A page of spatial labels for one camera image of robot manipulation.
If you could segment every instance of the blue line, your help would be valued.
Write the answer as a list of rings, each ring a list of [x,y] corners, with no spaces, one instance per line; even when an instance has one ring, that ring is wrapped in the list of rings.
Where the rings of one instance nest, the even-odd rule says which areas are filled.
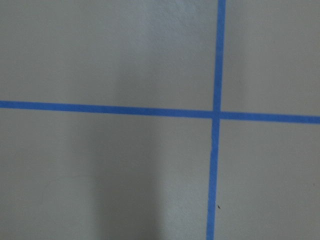
[[[46,102],[27,102],[27,101],[0,101],[0,108],[99,113],[99,114],[162,116],[162,117],[178,117],[178,118],[200,118],[200,119],[211,119],[214,114],[212,111],[205,111],[205,110],[84,105],[84,104],[46,103]]]
[[[230,112],[230,111],[220,112],[220,119],[298,123],[298,124],[320,124],[320,116],[248,113],[248,112]]]
[[[223,62],[224,62],[224,37],[225,37],[226,0],[218,1],[217,27],[215,43],[215,69],[214,69],[214,94],[211,129],[211,155],[208,189],[208,213],[206,223],[206,240],[213,240],[215,236],[216,195],[218,178],[218,155],[220,133],[220,111],[222,96]]]

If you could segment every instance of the gray floor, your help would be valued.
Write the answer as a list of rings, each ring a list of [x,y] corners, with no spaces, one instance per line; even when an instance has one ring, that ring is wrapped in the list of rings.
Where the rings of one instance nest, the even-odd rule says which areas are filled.
[[[223,111],[320,116],[319,10],[227,0]],[[2,0],[0,100],[211,110],[216,18],[216,0]],[[211,120],[0,116],[0,239],[206,239]],[[222,120],[215,239],[318,240],[319,136]]]

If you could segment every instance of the vertical blue line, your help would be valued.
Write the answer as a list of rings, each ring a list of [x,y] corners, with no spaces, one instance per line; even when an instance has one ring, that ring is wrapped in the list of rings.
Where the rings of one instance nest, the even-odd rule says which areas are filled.
[[[214,92],[213,92],[214,114],[212,117],[212,132],[211,132],[212,142],[211,142],[211,155],[210,155],[206,240],[213,240],[215,235],[220,112],[221,112],[222,76],[223,76],[223,60],[224,60],[225,15],[226,15],[226,0],[218,0],[217,23],[216,23],[217,28],[216,28],[216,42],[215,42]]]

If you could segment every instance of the gray surface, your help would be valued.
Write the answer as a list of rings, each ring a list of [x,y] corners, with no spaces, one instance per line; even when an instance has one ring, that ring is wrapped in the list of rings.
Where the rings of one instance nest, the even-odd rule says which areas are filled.
[[[0,98],[212,109],[216,0],[0,1]]]
[[[221,122],[216,240],[318,240],[320,126]]]
[[[222,109],[320,115],[320,1],[227,0]]]
[[[210,120],[0,114],[1,239],[205,239]]]

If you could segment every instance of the horizontal blue line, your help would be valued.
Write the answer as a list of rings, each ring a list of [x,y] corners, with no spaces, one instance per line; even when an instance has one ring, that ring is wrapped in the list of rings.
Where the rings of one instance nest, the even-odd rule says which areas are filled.
[[[46,103],[46,102],[27,102],[27,101],[0,101],[0,108],[99,113],[99,114],[145,115],[145,116],[197,118],[197,119],[211,119],[213,116],[212,111],[205,111],[205,110],[85,105],[85,104]]]
[[[230,112],[230,111],[220,112],[220,119],[297,123],[297,124],[320,124],[320,116],[248,113],[248,112]]]

